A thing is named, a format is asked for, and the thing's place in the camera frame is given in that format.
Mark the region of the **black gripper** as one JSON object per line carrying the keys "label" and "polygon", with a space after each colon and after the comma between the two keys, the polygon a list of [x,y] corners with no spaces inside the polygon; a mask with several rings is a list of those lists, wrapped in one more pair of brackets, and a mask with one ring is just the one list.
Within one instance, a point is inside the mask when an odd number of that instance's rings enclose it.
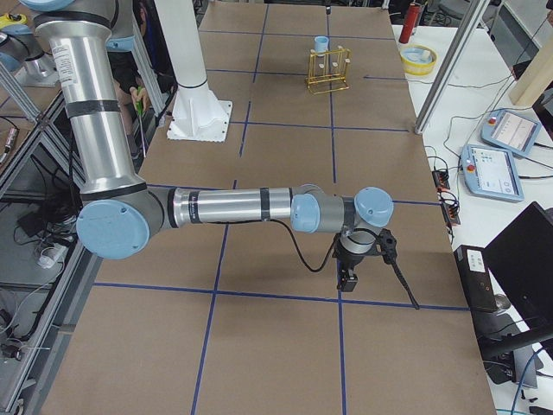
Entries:
{"label": "black gripper", "polygon": [[338,291],[354,290],[358,282],[354,268],[363,261],[364,257],[375,253],[374,244],[375,240],[368,243],[359,243],[349,237],[338,238],[333,254],[338,263]]}

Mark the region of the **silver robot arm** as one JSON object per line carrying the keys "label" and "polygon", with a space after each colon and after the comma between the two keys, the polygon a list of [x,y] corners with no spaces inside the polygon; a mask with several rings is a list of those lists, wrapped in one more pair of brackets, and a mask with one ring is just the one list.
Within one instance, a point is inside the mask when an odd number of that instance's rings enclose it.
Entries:
{"label": "silver robot arm", "polygon": [[125,1],[29,1],[36,33],[51,47],[67,117],[85,171],[77,232],[104,259],[140,252],[164,229],[189,224],[276,222],[289,232],[331,233],[328,257],[339,264],[340,291],[357,284],[367,256],[397,263],[388,230],[394,204],[380,188],[354,197],[327,195],[315,185],[192,191],[150,188],[134,168],[116,97],[107,43],[133,21]]}

